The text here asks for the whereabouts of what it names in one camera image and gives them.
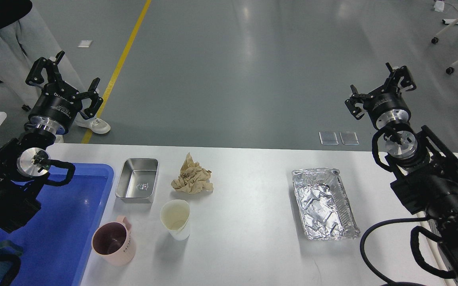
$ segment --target gray floor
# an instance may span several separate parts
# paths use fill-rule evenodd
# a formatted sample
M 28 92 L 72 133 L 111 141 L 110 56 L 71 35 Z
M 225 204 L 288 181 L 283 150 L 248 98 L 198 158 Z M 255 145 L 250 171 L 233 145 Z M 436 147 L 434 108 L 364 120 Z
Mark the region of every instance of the gray floor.
M 33 2 L 83 81 L 107 86 L 145 1 Z M 90 143 L 198 147 L 370 150 L 375 130 L 344 100 L 354 84 L 384 83 L 385 62 L 407 65 L 418 89 L 405 93 L 412 126 L 429 125 L 458 152 L 457 18 L 431 0 L 153 0 L 102 118 L 112 130 Z M 76 48 L 82 39 L 89 49 Z M 20 132 L 24 112 L 10 106 L 0 144 Z M 360 145 L 321 145 L 319 131 L 355 131 Z M 78 143 L 84 131 L 65 137 Z

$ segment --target aluminum foil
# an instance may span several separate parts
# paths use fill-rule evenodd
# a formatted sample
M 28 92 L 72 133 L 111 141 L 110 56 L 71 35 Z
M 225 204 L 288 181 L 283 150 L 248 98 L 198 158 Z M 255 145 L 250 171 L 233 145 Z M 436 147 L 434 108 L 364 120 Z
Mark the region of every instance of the aluminum foil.
M 354 239 L 356 226 L 344 185 L 337 169 L 294 170 L 294 193 L 307 239 Z

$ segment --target black cable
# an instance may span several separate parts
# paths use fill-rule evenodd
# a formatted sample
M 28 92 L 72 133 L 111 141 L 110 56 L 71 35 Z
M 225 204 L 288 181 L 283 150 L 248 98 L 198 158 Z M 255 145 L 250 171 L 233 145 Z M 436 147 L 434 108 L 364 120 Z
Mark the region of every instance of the black cable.
M 387 283 L 381 286 L 425 286 L 423 284 L 412 283 L 412 282 L 394 282 L 394 283 Z
M 396 219 L 389 219 L 389 220 L 385 220 L 385 221 L 381 221 L 381 222 L 378 222 L 376 224 L 374 224 L 373 226 L 371 226 L 369 229 L 367 229 L 367 231 L 365 231 L 365 233 L 361 236 L 361 240 L 360 240 L 360 254 L 361 254 L 361 257 L 363 259 L 363 262 L 365 262 L 365 264 L 367 265 L 367 267 L 372 271 L 374 272 L 375 275 L 377 275 L 377 277 L 383 279 L 385 282 L 387 282 L 388 284 L 390 285 L 406 285 L 406 284 L 400 284 L 399 282 L 395 282 L 393 281 L 392 279 L 389 279 L 388 277 L 386 277 L 385 275 L 383 275 L 383 273 L 380 273 L 375 267 L 374 265 L 371 264 L 371 262 L 369 261 L 369 259 L 367 258 L 367 254 L 365 254 L 365 241 L 367 240 L 367 237 L 371 234 L 371 232 L 373 232 L 376 228 L 380 228 L 382 226 L 386 226 L 388 224 L 392 224 L 392 223 L 400 223 L 400 222 L 418 222 L 418 221 L 427 221 L 429 220 L 429 217 L 416 217 L 416 218 L 396 218 Z
M 415 226 L 411 230 L 411 251 L 413 252 L 413 257 L 418 264 L 423 270 L 431 273 L 432 275 L 436 275 L 437 277 L 443 278 L 443 279 L 454 279 L 456 278 L 456 274 L 453 270 L 450 271 L 445 271 L 445 270 L 440 270 L 438 268 L 435 268 L 425 262 L 425 259 L 421 255 L 420 252 L 420 241 L 419 241 L 419 235 L 422 233 L 425 235 L 428 239 L 435 241 L 435 242 L 440 242 L 442 238 L 440 236 L 437 236 L 427 230 L 426 228 L 423 228 L 422 226 Z

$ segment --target paper cup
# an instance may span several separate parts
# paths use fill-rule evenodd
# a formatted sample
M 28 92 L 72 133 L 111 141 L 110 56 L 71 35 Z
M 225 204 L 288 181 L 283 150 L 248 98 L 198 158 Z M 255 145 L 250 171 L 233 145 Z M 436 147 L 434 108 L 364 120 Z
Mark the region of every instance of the paper cup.
M 167 202 L 160 210 L 160 221 L 176 240 L 190 235 L 190 206 L 183 199 Z

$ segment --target silver metal cylinder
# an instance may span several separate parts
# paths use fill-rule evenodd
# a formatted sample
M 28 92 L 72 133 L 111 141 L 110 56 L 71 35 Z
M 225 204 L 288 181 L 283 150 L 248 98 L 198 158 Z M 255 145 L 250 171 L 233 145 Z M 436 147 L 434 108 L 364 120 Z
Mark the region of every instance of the silver metal cylinder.
M 65 128 L 60 123 L 49 117 L 33 116 L 29 121 L 32 124 L 35 124 L 35 128 L 43 129 L 54 135 L 65 134 Z
M 385 150 L 388 154 L 398 159 L 411 158 L 418 148 L 415 136 L 408 131 L 399 131 L 398 134 L 401 144 L 387 140 Z
M 22 152 L 20 157 L 17 159 L 17 169 L 19 173 L 25 177 L 38 177 L 49 172 L 50 166 L 43 166 L 35 163 L 35 156 L 38 152 L 45 150 L 37 147 L 29 148 Z
M 409 114 L 403 109 L 392 109 L 378 117 L 378 120 L 376 121 L 376 127 L 381 129 L 388 123 L 395 120 L 402 120 L 407 122 L 409 121 Z

